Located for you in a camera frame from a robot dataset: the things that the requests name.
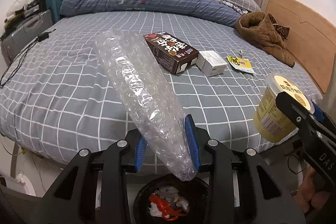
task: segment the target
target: yellow snack wrapper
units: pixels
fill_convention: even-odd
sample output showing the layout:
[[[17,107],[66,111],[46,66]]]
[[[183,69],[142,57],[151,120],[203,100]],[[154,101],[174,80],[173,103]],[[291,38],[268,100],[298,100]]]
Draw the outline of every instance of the yellow snack wrapper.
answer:
[[[234,67],[237,70],[247,72],[247,73],[251,73],[251,74],[254,74],[254,75],[256,74],[254,72],[252,66],[251,66],[250,61],[248,59],[228,56],[227,60],[229,61],[231,66]]]

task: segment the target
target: yellow container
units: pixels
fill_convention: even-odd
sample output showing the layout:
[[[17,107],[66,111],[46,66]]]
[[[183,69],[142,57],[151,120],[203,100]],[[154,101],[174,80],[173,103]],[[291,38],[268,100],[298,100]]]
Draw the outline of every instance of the yellow container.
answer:
[[[312,102],[293,84],[287,76],[272,72],[267,78],[266,91],[253,116],[253,122],[260,135],[277,143],[290,134],[296,126],[277,108],[275,98],[280,92],[287,92],[312,114]]]

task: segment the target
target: gray suitcase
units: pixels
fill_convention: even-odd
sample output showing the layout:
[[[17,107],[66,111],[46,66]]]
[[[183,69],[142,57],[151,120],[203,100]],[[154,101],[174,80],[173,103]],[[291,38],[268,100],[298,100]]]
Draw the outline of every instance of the gray suitcase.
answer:
[[[26,19],[1,42],[1,51],[9,66],[15,56],[35,37],[53,25],[50,10]]]

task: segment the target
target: white box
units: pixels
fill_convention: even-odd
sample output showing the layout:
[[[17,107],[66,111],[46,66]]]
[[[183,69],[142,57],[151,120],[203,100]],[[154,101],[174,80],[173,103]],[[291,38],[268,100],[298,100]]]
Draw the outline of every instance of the white box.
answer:
[[[227,62],[215,51],[199,51],[196,66],[206,77],[224,72]]]

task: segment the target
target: bubble wrap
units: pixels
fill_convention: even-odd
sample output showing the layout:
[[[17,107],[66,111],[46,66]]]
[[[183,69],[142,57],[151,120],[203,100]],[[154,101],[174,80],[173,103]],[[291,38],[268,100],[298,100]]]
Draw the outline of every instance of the bubble wrap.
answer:
[[[176,177],[192,180],[196,170],[186,140],[185,112],[144,38],[110,29],[98,35],[95,44],[110,83],[149,146]]]

